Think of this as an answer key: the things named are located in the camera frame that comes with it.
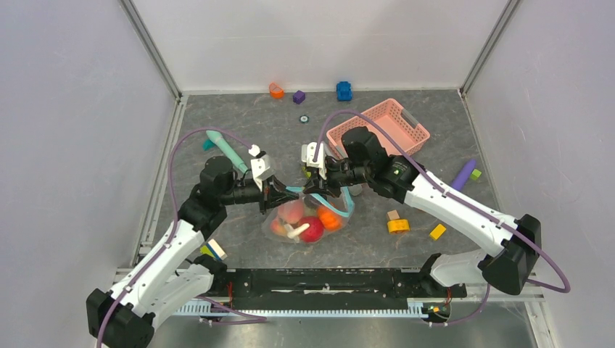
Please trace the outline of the white toy mushroom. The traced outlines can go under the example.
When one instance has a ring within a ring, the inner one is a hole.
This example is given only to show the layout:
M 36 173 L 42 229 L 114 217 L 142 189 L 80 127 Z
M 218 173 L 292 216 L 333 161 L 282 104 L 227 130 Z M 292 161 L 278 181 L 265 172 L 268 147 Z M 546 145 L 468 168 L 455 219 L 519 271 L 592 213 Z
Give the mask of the white toy mushroom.
M 292 225 L 285 223 L 284 230 L 286 231 L 286 237 L 298 243 L 300 241 L 300 235 L 304 233 L 310 227 L 309 223 L 303 223 L 299 227 L 294 228 Z

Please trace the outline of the pink toy peach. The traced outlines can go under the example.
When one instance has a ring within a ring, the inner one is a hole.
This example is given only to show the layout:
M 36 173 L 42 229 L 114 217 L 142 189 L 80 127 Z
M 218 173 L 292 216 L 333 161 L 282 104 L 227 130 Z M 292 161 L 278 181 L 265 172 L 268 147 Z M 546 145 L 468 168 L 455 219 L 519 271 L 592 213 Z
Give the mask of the pink toy peach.
M 287 202 L 278 207 L 277 215 L 283 222 L 290 225 L 298 223 L 305 214 L 305 206 L 301 199 Z

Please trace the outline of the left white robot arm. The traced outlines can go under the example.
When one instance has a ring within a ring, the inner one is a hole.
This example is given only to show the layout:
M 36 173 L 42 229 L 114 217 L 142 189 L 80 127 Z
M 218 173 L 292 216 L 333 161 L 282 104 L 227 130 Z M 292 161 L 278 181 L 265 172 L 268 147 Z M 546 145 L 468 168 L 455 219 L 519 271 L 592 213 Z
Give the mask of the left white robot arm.
M 268 156 L 253 160 L 256 178 L 243 178 L 224 156 L 206 161 L 189 198 L 168 231 L 110 290 L 94 289 L 86 300 L 88 329 L 98 347 L 147 347 L 156 330 L 200 294 L 222 294 L 228 276 L 211 257 L 194 261 L 182 274 L 178 266 L 203 245 L 235 204 L 257 204 L 262 213 L 299 195 L 271 172 Z

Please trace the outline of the red toy apple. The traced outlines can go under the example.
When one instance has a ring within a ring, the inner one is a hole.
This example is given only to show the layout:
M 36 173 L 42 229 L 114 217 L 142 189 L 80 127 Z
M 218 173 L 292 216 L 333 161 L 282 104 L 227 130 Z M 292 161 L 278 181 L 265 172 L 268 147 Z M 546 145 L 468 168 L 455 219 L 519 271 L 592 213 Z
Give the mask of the red toy apple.
M 319 241 L 324 235 L 324 227 L 321 221 L 316 216 L 302 217 L 298 222 L 299 225 L 309 223 L 310 227 L 300 235 L 300 240 L 305 243 L 314 243 Z

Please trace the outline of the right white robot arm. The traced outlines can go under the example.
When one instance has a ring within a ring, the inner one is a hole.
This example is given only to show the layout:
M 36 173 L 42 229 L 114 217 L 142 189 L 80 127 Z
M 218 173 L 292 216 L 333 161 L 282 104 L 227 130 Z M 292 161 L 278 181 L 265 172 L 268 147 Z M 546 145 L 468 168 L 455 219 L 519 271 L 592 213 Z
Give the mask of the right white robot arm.
M 329 156 L 316 142 L 302 146 L 301 160 L 310 173 L 305 194 L 338 197 L 341 189 L 368 185 L 379 196 L 417 208 L 472 240 L 478 249 L 434 254 L 418 277 L 419 287 L 437 296 L 447 287 L 471 281 L 518 295 L 539 259 L 540 221 L 493 210 L 451 188 L 407 154 L 389 155 L 367 127 L 342 137 L 347 157 Z

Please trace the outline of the clear zip top bag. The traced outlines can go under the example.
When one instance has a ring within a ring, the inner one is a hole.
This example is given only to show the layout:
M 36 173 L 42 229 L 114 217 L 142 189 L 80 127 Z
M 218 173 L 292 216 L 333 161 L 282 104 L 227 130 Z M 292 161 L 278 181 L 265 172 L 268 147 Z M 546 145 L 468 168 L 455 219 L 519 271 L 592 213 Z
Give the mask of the clear zip top bag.
M 264 236 L 274 241 L 317 243 L 344 229 L 354 212 L 355 203 L 347 188 L 343 188 L 338 197 L 305 195 L 300 187 L 287 189 L 298 194 L 299 199 L 274 208 L 261 224 Z

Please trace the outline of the orange toy pumpkin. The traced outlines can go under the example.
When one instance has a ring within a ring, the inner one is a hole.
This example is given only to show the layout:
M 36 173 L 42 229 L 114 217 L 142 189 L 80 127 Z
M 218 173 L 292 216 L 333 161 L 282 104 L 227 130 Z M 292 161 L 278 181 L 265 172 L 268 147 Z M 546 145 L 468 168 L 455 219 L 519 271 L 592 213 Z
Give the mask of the orange toy pumpkin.
M 338 231 L 343 226 L 342 217 L 327 207 L 320 206 L 317 209 L 317 216 L 326 231 Z

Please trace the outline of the orange peach toy fruit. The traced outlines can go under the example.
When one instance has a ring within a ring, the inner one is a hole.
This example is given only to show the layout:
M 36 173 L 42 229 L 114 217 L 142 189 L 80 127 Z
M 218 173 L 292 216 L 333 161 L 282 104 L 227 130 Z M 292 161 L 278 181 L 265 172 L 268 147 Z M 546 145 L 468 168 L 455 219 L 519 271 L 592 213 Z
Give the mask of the orange peach toy fruit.
M 287 236 L 287 232 L 286 232 L 284 225 L 280 222 L 280 220 L 277 217 L 271 221 L 270 228 L 271 228 L 271 231 L 277 236 L 282 236 L 282 237 Z

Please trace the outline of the pink plastic basket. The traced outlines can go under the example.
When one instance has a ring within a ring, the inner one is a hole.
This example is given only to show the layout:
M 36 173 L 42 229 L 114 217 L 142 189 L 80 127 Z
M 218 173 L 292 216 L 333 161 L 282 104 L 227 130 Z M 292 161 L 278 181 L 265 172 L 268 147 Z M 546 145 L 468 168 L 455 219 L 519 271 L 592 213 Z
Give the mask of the pink plastic basket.
M 430 133 L 417 119 L 407 111 L 396 99 L 386 99 L 367 109 L 363 114 L 374 121 L 404 150 L 412 156 L 429 140 Z M 342 146 L 342 135 L 351 128 L 366 126 L 370 132 L 377 135 L 387 154 L 399 155 L 400 152 L 372 124 L 358 116 L 353 116 L 339 125 L 331 127 L 326 132 L 329 147 L 337 155 L 346 157 Z

